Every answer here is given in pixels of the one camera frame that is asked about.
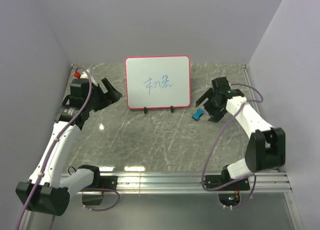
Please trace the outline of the blue whiteboard eraser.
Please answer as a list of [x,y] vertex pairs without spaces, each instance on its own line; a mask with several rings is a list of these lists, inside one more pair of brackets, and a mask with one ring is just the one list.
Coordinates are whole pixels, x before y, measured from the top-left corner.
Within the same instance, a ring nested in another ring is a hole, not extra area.
[[192,115],[192,118],[195,120],[195,121],[198,121],[204,114],[204,109],[202,108],[198,108],[197,111]]

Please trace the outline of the red framed whiteboard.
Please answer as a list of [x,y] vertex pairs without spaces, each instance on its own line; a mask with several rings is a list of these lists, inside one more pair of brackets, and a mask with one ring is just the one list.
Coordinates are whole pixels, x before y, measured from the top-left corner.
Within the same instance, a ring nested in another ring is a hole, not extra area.
[[186,108],[191,104],[191,61],[186,55],[127,58],[125,80],[131,110]]

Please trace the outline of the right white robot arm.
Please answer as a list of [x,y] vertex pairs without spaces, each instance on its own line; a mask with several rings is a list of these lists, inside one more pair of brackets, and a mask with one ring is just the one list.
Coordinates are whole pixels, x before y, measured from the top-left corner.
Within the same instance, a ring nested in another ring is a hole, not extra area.
[[247,99],[240,89],[232,89],[226,77],[215,78],[211,84],[212,87],[196,101],[196,105],[203,104],[210,122],[217,123],[226,113],[231,114],[225,127],[237,121],[249,142],[244,158],[226,165],[220,175],[210,176],[203,172],[203,188],[231,190],[239,181],[256,172],[283,166],[286,162],[285,131],[267,123],[251,106],[254,101]]

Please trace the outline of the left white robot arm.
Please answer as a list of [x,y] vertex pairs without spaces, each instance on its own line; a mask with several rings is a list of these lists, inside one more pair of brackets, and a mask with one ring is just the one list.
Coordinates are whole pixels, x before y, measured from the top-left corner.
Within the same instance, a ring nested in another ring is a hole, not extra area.
[[45,152],[27,182],[19,182],[17,196],[29,211],[61,216],[70,199],[81,190],[116,189],[116,177],[102,177],[97,166],[81,165],[67,178],[61,178],[69,151],[81,132],[90,111],[99,111],[117,102],[122,94],[107,78],[107,92],[86,78],[72,80],[68,94],[57,110],[53,131]]

